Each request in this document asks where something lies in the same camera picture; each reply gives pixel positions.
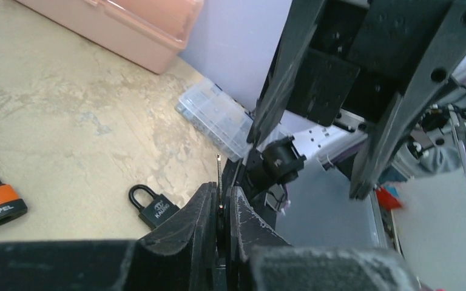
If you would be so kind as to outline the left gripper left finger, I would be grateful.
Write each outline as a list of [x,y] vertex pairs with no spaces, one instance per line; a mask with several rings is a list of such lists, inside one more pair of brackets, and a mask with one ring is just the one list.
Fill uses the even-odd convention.
[[205,290],[217,186],[138,240],[0,242],[0,290]]

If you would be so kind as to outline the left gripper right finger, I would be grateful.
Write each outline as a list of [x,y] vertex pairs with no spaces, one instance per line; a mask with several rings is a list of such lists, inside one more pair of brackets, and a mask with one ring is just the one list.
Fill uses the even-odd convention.
[[231,187],[226,205],[229,290],[417,290],[418,280],[388,249],[295,247]]

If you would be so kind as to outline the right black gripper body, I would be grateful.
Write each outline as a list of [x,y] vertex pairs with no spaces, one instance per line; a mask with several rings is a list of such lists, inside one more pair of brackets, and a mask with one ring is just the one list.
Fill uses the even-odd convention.
[[287,110],[321,125],[345,112],[379,122],[402,92],[450,1],[328,1],[298,70]]

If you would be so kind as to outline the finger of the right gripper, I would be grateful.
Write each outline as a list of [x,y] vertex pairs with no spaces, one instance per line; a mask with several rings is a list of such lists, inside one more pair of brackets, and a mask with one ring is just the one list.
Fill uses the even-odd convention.
[[354,160],[349,196],[363,200],[466,56],[466,1],[373,1],[349,56],[397,81]]
[[325,3],[292,1],[280,38],[272,79],[255,110],[254,122],[247,137],[249,144],[256,146],[264,141],[280,122]]

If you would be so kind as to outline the black head key pair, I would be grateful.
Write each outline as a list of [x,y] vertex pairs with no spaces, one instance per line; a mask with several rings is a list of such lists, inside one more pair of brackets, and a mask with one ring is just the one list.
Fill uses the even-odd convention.
[[223,209],[223,190],[222,190],[222,166],[221,166],[221,154],[218,153],[217,156],[217,187],[218,187],[218,208]]

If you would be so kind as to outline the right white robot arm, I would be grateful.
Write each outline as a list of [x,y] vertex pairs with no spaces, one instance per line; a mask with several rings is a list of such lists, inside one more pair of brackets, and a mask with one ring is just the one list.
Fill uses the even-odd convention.
[[348,158],[349,196],[376,184],[466,165],[466,1],[293,1],[255,109],[252,145],[236,180],[259,206],[326,153],[304,135],[262,146],[286,111],[323,127],[362,132]]

